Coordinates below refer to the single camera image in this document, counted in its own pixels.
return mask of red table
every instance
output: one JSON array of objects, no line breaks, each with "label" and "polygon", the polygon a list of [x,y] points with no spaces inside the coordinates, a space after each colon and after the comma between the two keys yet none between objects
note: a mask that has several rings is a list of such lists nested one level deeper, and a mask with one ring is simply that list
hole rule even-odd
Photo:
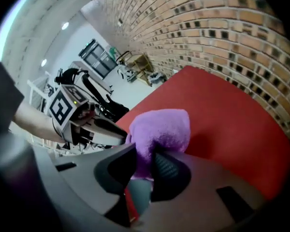
[{"label": "red table", "polygon": [[267,199],[279,193],[290,170],[290,143],[274,119],[249,95],[215,75],[186,66],[117,124],[129,131],[137,115],[165,108],[189,113],[187,154],[220,163]]}]

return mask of towel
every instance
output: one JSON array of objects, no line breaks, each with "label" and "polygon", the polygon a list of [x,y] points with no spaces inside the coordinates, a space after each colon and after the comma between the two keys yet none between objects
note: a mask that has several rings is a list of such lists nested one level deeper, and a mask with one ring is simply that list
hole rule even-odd
[{"label": "towel", "polygon": [[135,143],[136,171],[132,179],[152,180],[150,168],[156,147],[184,152],[190,141],[190,121],[185,110],[163,109],[138,115],[129,127],[126,143]]}]

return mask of ceiling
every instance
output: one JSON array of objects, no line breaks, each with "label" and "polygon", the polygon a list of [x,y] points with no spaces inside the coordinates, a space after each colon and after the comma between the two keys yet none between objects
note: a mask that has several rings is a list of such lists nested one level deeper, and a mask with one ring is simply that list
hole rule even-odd
[{"label": "ceiling", "polygon": [[27,80],[38,77],[50,45],[69,21],[91,0],[27,0],[12,24],[2,63],[26,96]]}]

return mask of clothes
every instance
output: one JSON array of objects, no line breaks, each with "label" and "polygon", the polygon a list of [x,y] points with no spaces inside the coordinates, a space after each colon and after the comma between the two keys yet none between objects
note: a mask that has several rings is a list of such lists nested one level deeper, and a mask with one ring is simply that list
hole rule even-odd
[{"label": "clothes", "polygon": [[151,179],[152,154],[159,146],[184,152],[190,141],[190,121],[185,110],[163,109],[138,115],[131,123],[126,143],[135,143],[137,166],[133,179]]}]

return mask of white floor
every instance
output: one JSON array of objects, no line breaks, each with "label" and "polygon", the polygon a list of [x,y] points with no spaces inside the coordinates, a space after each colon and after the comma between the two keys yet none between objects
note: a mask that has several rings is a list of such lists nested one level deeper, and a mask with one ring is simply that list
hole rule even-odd
[{"label": "white floor", "polygon": [[112,100],[123,104],[132,109],[140,103],[146,96],[156,89],[156,86],[148,86],[141,81],[135,80],[128,83],[117,73],[117,68],[113,69],[104,79],[108,85],[113,85],[114,92],[111,95]]}]

